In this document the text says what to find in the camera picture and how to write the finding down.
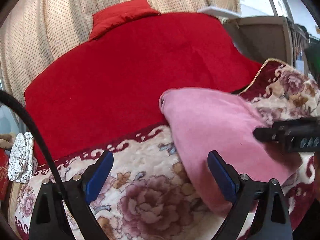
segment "beige polka dot curtain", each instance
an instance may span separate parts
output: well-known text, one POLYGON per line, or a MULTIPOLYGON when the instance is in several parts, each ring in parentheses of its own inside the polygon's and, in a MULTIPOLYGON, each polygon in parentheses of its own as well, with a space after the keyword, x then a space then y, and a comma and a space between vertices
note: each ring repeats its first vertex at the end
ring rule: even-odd
MULTIPOLYGON (((128 0, 20 0, 0 29, 4 89, 22 104, 32 80, 58 57, 88 40, 92 14, 128 0)), ((148 0, 162 13, 216 5, 240 11, 239 0, 148 0)))

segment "red pillow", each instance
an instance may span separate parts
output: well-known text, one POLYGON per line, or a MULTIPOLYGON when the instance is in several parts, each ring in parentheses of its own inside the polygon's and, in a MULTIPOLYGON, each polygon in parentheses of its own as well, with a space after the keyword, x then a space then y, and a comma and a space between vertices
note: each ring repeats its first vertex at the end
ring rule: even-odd
POLYGON ((93 15, 89 41, 100 38, 121 24, 159 14, 161 13, 150 7, 147 0, 132 0, 107 7, 93 15))
POLYGON ((5 193, 8 187, 8 165, 9 157, 4 153, 4 149, 0 148, 0 201, 4 201, 5 193))

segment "pink towel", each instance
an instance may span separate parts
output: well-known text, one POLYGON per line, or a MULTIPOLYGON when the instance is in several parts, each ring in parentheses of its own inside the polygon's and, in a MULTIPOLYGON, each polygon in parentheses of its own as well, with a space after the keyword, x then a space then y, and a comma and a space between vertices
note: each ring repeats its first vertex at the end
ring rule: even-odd
POLYGON ((159 104, 193 186, 219 215, 226 215, 231 203, 224 199, 208 169, 211 150, 217 150, 239 174, 266 182, 276 178, 281 185, 301 164, 298 153, 282 155, 279 145, 263 144, 253 137, 257 126, 266 125, 255 108, 239 96, 183 88, 164 92, 159 104))

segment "black cable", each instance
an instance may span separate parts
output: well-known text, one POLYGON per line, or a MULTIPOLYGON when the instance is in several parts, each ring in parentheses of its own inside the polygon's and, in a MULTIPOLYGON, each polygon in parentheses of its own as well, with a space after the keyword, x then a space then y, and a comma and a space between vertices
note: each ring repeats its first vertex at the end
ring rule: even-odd
POLYGON ((68 195, 66 192, 66 189, 62 183, 61 177, 59 175, 59 172, 57 170, 56 165, 54 164, 54 161, 50 155, 49 149, 46 146, 37 126, 33 122, 31 116, 26 111, 26 109, 23 107, 22 104, 20 104, 13 96, 9 95, 8 93, 4 92, 3 90, 0 90, 0 102, 5 104, 7 107, 11 108, 25 123, 25 125, 29 128, 29 131, 32 133, 35 141, 38 143, 40 150, 42 151, 45 160, 47 161, 47 164, 49 165, 49 168, 51 170, 51 173, 57 183, 58 189, 61 192, 61 196, 63 200, 65 201, 67 207, 69 208, 69 202, 68 202, 68 195))

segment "red cushion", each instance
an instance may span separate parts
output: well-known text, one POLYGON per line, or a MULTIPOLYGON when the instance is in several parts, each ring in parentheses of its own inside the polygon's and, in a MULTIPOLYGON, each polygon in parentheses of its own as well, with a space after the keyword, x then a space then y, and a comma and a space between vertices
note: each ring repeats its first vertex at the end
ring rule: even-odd
MULTIPOLYGON (((164 120, 158 100, 167 89, 231 92, 248 85, 260 66, 237 51, 216 18, 162 14, 58 58, 26 89, 26 108, 59 159, 164 120)), ((35 156, 44 163, 37 146, 35 156)))
POLYGON ((4 201, 9 183, 8 163, 8 156, 4 153, 4 149, 0 148, 0 201, 4 201))
POLYGON ((93 28, 89 41, 98 39, 106 32, 126 22, 159 14, 160 12, 150 7, 147 0, 132 0, 107 7, 93 15, 93 28))

